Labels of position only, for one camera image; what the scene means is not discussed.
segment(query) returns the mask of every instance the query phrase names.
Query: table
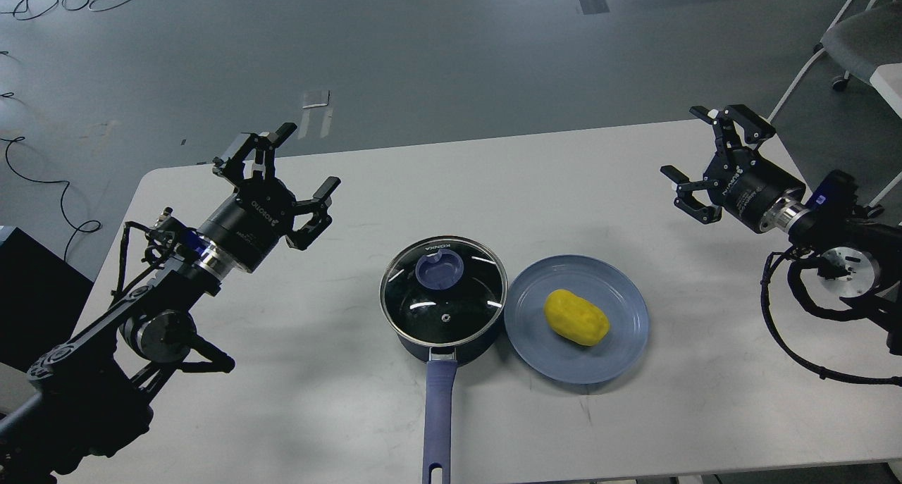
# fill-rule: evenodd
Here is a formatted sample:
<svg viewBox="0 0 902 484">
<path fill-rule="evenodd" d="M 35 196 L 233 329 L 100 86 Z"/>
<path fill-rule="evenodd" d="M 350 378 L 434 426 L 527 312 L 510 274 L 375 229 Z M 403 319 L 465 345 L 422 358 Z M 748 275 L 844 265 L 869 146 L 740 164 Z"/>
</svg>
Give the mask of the table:
<svg viewBox="0 0 902 484">
<path fill-rule="evenodd" d="M 798 175 L 779 138 L 762 152 Z M 600 387 L 542 377 L 505 337 L 461 368 L 454 482 L 899 458 L 898 390 L 821 381 L 770 339 L 758 280 L 786 237 L 755 235 L 729 215 L 703 227 L 673 207 L 658 167 L 699 176 L 712 153 L 710 128 L 692 120 L 279 159 L 278 175 L 299 198 L 327 175 L 342 178 L 335 222 L 309 250 L 280 244 L 257 272 L 232 272 L 216 298 L 194 307 L 201 335 L 237 368 L 176 375 L 154 402 L 148 435 L 112 459 L 85 459 L 61 482 L 418 481 L 425 366 L 384 320 L 379 282 L 403 247 L 440 234 L 486 244 L 509 278 L 545 256 L 598 257 L 638 286 L 651 319 L 643 359 Z M 230 193 L 209 169 L 148 173 L 126 220 L 152 222 L 170 205 L 199 225 Z M 109 303 L 117 247 L 83 324 Z M 777 324 L 803 356 L 898 374 L 880 329 L 804 314 L 781 281 L 772 298 Z"/>
<path fill-rule="evenodd" d="M 902 118 L 902 63 L 879 66 L 870 76 L 870 85 Z"/>
</svg>

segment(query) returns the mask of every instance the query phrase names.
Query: plate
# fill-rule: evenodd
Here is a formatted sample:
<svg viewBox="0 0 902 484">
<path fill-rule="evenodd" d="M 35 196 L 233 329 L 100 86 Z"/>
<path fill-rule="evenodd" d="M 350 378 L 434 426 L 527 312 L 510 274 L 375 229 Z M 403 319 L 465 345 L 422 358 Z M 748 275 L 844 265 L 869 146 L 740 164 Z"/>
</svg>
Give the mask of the plate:
<svg viewBox="0 0 902 484">
<path fill-rule="evenodd" d="M 564 288 L 598 306 L 611 330 L 584 347 L 555 333 L 545 320 L 545 298 Z M 597 384 L 636 363 L 648 343 L 648 309 L 629 278 L 589 256 L 559 255 L 533 263 L 510 285 L 505 327 L 513 348 L 545 377 L 568 384 Z"/>
</svg>

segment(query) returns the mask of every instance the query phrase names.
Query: blue handle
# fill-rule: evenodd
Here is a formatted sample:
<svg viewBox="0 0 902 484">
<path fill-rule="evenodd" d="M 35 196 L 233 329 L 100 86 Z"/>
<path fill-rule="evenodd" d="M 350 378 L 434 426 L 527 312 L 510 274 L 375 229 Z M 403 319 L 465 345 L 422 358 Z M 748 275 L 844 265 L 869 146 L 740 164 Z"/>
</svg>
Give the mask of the blue handle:
<svg viewBox="0 0 902 484">
<path fill-rule="evenodd" d="M 451 388 L 457 360 L 426 362 L 426 429 L 423 436 L 423 484 L 432 482 L 432 470 L 441 468 L 441 484 L 451 484 Z"/>
</svg>

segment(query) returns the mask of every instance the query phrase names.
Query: blue lid knob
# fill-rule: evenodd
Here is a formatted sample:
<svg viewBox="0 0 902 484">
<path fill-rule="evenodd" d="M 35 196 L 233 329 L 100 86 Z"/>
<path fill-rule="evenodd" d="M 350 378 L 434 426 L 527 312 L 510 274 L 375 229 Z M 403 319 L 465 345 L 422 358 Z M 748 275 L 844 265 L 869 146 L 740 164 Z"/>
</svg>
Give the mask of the blue lid knob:
<svg viewBox="0 0 902 484">
<path fill-rule="evenodd" d="M 451 288 L 464 276 L 464 259 L 450 249 L 420 256 L 416 262 L 416 281 L 431 290 Z"/>
</svg>

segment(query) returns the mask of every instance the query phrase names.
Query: saucepan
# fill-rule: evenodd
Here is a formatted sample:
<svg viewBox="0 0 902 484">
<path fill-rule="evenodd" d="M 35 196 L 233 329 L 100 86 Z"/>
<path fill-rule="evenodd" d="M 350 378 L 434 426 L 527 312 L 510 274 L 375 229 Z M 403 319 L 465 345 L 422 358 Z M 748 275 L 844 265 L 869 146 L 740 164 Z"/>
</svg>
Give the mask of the saucepan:
<svg viewBox="0 0 902 484">
<path fill-rule="evenodd" d="M 507 276 L 492 250 L 457 236 L 402 250 L 381 281 L 383 311 L 400 342 L 426 362 L 423 484 L 451 482 L 451 393 L 458 366 L 492 345 L 505 318 Z"/>
</svg>

